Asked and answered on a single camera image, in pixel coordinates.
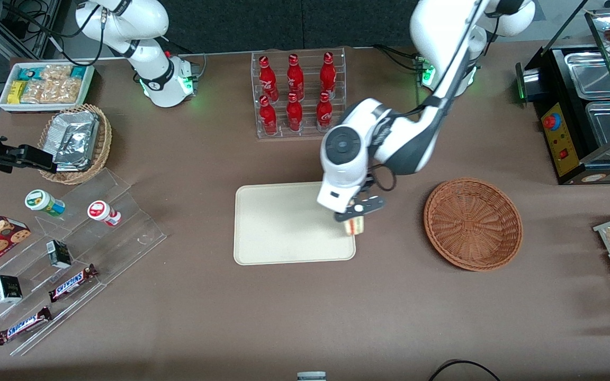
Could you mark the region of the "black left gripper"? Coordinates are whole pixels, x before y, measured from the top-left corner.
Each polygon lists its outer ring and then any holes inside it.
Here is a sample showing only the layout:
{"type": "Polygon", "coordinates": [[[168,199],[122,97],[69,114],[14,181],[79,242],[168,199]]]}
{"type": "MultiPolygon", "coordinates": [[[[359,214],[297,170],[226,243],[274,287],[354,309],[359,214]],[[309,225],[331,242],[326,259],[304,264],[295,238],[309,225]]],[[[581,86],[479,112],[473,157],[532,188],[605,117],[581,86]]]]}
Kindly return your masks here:
{"type": "Polygon", "coordinates": [[[370,189],[373,185],[375,185],[375,180],[373,178],[366,178],[357,193],[357,199],[361,200],[361,207],[347,207],[344,213],[336,212],[336,221],[345,222],[346,220],[371,214],[385,207],[385,198],[380,196],[371,197],[370,189]]]}

